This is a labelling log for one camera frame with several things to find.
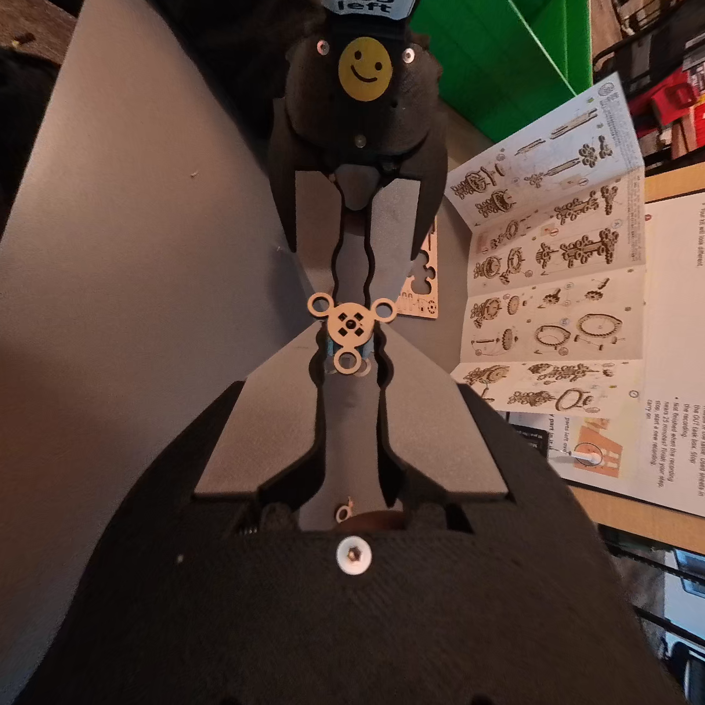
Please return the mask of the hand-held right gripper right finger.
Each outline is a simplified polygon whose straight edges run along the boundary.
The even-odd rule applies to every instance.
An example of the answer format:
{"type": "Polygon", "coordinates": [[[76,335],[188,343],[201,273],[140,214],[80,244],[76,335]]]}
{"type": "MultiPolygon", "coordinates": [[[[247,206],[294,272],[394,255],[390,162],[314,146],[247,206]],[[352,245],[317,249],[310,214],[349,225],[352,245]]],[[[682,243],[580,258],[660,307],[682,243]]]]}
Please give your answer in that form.
{"type": "Polygon", "coordinates": [[[389,325],[376,327],[376,362],[387,507],[506,499],[506,482],[452,377],[389,325]]]}

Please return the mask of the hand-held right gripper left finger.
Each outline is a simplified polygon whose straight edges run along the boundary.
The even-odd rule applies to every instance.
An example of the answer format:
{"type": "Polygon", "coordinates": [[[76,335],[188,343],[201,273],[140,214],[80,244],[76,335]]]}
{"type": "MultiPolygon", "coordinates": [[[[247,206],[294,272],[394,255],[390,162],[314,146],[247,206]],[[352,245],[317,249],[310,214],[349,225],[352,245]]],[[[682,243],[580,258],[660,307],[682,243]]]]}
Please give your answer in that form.
{"type": "Polygon", "coordinates": [[[245,380],[196,485],[199,498],[275,500],[311,459],[321,423],[324,345],[312,323],[245,380]]]}

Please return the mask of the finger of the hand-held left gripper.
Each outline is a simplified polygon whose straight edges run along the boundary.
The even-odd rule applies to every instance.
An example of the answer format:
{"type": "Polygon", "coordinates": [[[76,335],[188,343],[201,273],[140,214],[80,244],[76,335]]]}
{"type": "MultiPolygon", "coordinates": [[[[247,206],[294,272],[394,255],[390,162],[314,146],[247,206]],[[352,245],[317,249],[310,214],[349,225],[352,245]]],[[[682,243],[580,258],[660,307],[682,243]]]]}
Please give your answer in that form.
{"type": "Polygon", "coordinates": [[[412,269],[419,182],[395,179],[372,199],[369,248],[372,278],[368,285],[371,302],[379,298],[395,302],[412,269]]]}
{"type": "Polygon", "coordinates": [[[295,173],[296,252],[304,289],[332,295],[333,259],[340,242],[343,198],[335,180],[318,171],[295,173]]]}

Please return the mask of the three-ring wooden disc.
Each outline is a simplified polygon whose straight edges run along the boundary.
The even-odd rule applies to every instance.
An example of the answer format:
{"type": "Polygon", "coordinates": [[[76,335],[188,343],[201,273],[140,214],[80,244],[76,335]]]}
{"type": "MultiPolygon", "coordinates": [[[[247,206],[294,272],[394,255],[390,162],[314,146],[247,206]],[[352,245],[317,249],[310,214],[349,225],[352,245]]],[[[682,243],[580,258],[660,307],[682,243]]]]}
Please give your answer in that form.
{"type": "Polygon", "coordinates": [[[362,354],[365,346],[373,339],[378,323],[391,323],[397,315],[396,304],[385,297],[366,307],[351,302],[335,304],[328,293],[311,295],[307,309],[313,317],[325,323],[333,345],[333,367],[347,376],[367,374],[369,363],[362,354]]]}

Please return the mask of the person's left forearm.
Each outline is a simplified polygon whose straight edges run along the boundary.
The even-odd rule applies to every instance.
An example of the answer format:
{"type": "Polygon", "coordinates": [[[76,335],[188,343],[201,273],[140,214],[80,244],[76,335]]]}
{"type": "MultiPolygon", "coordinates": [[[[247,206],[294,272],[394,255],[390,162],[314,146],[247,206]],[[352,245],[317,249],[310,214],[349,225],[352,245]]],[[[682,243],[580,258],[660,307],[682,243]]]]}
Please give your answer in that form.
{"type": "Polygon", "coordinates": [[[287,52],[322,20],[318,1],[152,1],[226,108],[267,140],[287,52]]]}

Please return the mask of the laser-cut wooden parts sheet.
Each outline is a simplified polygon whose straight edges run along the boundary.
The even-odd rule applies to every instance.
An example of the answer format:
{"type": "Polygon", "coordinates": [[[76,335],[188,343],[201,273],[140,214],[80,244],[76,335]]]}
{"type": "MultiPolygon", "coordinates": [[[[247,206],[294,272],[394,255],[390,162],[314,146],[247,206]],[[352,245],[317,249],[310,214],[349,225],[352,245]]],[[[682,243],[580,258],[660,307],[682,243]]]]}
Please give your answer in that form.
{"type": "Polygon", "coordinates": [[[396,301],[399,315],[438,318],[437,219],[424,239],[396,301]]]}

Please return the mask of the folded assembly instruction leaflet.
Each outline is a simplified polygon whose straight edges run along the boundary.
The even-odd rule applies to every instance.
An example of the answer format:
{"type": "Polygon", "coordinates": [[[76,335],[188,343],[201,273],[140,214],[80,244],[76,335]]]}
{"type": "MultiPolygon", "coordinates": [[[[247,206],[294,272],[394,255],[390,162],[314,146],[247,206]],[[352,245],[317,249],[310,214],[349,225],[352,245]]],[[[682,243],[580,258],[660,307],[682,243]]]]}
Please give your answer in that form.
{"type": "Polygon", "coordinates": [[[458,382],[545,415],[609,417],[638,397],[643,182],[616,73],[449,172],[471,230],[458,382]]]}

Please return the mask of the green plastic bin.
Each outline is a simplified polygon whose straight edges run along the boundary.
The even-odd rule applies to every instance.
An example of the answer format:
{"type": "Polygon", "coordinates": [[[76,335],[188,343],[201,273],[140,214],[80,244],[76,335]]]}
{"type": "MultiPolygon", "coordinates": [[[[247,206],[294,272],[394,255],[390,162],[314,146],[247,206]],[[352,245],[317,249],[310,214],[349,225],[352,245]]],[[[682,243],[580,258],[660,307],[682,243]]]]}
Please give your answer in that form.
{"type": "Polygon", "coordinates": [[[592,86],[589,1],[421,1],[443,101],[500,142],[592,86]]]}

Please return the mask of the white printed task sheet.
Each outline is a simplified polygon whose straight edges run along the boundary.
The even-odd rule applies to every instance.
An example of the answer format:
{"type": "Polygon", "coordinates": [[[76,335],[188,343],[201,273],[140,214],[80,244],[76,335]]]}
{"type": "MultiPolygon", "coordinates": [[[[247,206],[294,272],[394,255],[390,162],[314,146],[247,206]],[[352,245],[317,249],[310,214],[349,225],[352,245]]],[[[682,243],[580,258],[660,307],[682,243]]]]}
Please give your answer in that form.
{"type": "Polygon", "coordinates": [[[645,380],[612,419],[549,416],[565,480],[704,516],[704,192],[649,204],[645,380]]]}

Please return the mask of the red box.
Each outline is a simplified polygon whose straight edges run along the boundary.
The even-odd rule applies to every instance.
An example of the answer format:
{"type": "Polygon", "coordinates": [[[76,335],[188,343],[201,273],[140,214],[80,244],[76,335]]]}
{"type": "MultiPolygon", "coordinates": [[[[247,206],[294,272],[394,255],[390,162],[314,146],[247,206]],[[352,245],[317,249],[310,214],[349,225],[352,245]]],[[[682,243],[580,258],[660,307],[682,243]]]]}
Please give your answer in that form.
{"type": "Polygon", "coordinates": [[[639,147],[648,169],[704,157],[704,64],[677,69],[629,101],[639,147]]]}

